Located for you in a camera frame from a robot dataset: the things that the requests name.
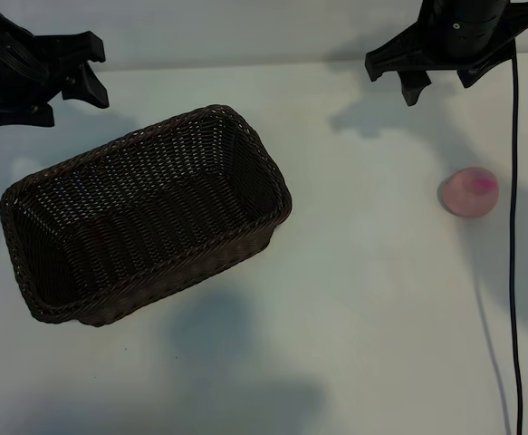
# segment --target brown wicker basket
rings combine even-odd
[[[15,183],[0,217],[32,315],[102,326],[265,249],[292,199],[257,133],[210,106]]]

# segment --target black cable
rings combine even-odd
[[[517,69],[517,49],[514,45],[512,59],[514,76],[514,119],[512,137],[512,180],[511,212],[509,215],[509,308],[511,310],[511,336],[514,351],[515,383],[517,384],[517,435],[523,432],[523,386],[519,365],[519,345],[517,340],[517,313],[515,309],[515,210],[517,209],[517,141],[519,131],[519,72]]]

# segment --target white table surface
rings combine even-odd
[[[518,313],[528,435],[528,54],[520,58]],[[100,329],[35,321],[0,228],[0,435],[503,435],[516,412],[507,299],[511,72],[452,73],[407,108],[362,63],[106,72],[111,108],[0,129],[22,176],[210,103],[260,133],[293,194],[261,255]],[[484,166],[502,198],[437,203]]]

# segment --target pink ball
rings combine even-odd
[[[440,199],[451,212],[462,218],[480,218],[499,200],[499,183],[487,169],[461,169],[440,188]]]

